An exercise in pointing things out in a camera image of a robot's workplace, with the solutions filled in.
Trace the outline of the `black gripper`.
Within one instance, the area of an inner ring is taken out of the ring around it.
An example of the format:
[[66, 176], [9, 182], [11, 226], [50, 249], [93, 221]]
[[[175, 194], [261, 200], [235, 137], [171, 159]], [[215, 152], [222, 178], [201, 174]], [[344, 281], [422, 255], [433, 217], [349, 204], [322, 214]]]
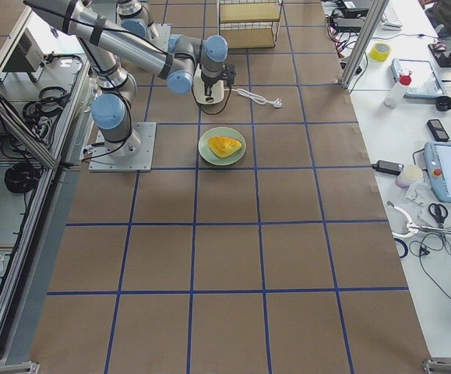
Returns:
[[236, 77], [236, 69], [233, 64], [229, 63], [221, 63], [214, 70], [202, 65], [200, 77], [204, 83], [204, 94], [211, 96], [213, 94], [213, 86], [219, 81], [224, 81], [228, 88], [232, 88]]

